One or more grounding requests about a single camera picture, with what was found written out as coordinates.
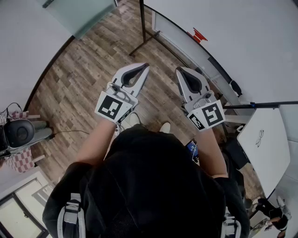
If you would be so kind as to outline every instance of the black cable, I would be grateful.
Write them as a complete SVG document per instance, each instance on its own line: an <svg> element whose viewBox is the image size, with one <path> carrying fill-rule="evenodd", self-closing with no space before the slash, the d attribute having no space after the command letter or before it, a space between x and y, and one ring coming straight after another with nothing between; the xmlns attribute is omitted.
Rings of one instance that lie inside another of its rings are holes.
<svg viewBox="0 0 298 238"><path fill-rule="evenodd" d="M64 131L64 132L84 132L84 133L86 133L86 134L90 135L90 133L88 133L88 132L85 132L85 131L81 131L81 130Z"/></svg>
<svg viewBox="0 0 298 238"><path fill-rule="evenodd" d="M11 115L8 114L8 108L9 108L10 105L12 105L12 104L16 104L16 105L20 108L21 112L23 111L22 108L21 108L21 106L20 106L18 103L13 102L13 103L9 104L9 105L5 108L4 111L0 112L0 115L6 111L6 119L7 119L8 117L10 117L11 119L14 119Z"/></svg>
<svg viewBox="0 0 298 238"><path fill-rule="evenodd" d="M1 115L2 113L4 113L4 112L5 112L5 111L6 111L12 104L16 104L16 105L21 109L21 111L23 111L22 108L21 108L21 106L20 106L18 103L13 102L13 103L9 104L9 105L5 108L4 111L0 112L0 115Z"/></svg>
<svg viewBox="0 0 298 238"><path fill-rule="evenodd" d="M90 134L90 133L88 133L88 132L85 132L85 131L81 131L81 130L72 130L72 131L63 131L63 132L56 132L56 133L54 133L54 134L52 134L52 135L57 135L57 134L59 134L59 133L64 133L64 132L83 132L83 133L86 133L86 134ZM29 143L29 144L26 144L26 145L31 145L31 144L35 144L35 143L37 143L37 142L39 142L39 141L41 141L41 140L44 140L44 139L40 139L40 140L37 140L37 141L35 141L35 142L32 142L32 143ZM7 156L7 157L11 157L12 155L16 155L16 154L22 154L22 153L12 153L12 154L10 154L9 156Z"/></svg>

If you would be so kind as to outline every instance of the backpack strap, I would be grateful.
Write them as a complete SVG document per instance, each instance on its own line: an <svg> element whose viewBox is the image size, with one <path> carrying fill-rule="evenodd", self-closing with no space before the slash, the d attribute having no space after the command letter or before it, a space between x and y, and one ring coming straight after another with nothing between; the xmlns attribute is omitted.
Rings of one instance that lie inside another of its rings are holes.
<svg viewBox="0 0 298 238"><path fill-rule="evenodd" d="M61 209L57 220L58 238L72 238L76 232L76 224L79 221L79 237L86 238L84 210L80 207L81 196L79 193L71 193L70 200Z"/></svg>
<svg viewBox="0 0 298 238"><path fill-rule="evenodd" d="M220 238L240 238L241 234L241 224L239 221L232 216L228 210L225 208L224 221L222 224L222 232Z"/></svg>

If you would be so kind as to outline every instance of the white table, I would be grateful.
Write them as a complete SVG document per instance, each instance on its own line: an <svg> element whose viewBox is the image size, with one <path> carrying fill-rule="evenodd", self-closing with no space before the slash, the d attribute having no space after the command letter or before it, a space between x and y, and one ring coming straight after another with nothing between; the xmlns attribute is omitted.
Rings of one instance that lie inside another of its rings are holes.
<svg viewBox="0 0 298 238"><path fill-rule="evenodd" d="M260 146L256 145L264 130ZM278 108L257 109L237 137L250 160L266 197L269 197L290 163L284 123Z"/></svg>

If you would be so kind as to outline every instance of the wooden floor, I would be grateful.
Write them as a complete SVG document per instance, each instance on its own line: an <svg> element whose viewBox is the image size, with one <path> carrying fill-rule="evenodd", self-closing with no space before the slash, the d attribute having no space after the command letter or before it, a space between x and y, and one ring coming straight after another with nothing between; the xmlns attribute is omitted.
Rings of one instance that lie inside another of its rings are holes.
<svg viewBox="0 0 298 238"><path fill-rule="evenodd" d="M146 9L147 29L151 29L151 11ZM92 131L98 118L97 100L116 71L136 62L148 62L150 73L136 108L141 122L150 130L171 123L173 133L183 144L195 136L196 128L180 110L181 98L174 70L182 66L163 46L151 40L134 57L128 53L142 42L139 5L122 0L120 6L97 23L81 40L74 40L57 59L40 84L29 106L31 114L41 114L54 131ZM57 180L74 161L86 138L82 132L60 133L50 141L32 146L34 156L45 154L37 162L51 180ZM247 196L262 192L254 171L243 168Z"/></svg>

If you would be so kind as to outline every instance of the checkered cloth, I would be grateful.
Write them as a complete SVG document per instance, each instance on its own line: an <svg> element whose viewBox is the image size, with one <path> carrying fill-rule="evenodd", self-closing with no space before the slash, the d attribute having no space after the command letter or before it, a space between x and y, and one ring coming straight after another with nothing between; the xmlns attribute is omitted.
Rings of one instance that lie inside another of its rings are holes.
<svg viewBox="0 0 298 238"><path fill-rule="evenodd" d="M9 115L13 119L24 119L27 118L29 115L29 111L26 112L10 112ZM6 114L0 115L0 125L4 125L7 122L7 116ZM30 148L27 148L18 154L13 154L10 157L5 157L6 164L11 167L13 170L16 170L19 173L24 173L27 170L34 167L34 163L32 161L32 154Z"/></svg>
<svg viewBox="0 0 298 238"><path fill-rule="evenodd" d="M29 111L26 111L26 112L14 111L14 112L9 112L9 115L13 119L27 118L29 116ZM6 114L0 115L0 125L4 125L6 123L6 119L7 119Z"/></svg>
<svg viewBox="0 0 298 238"><path fill-rule="evenodd" d="M19 173L24 173L34 167L32 161L31 149L27 148L20 152L20 154L11 155L5 158L5 163Z"/></svg>

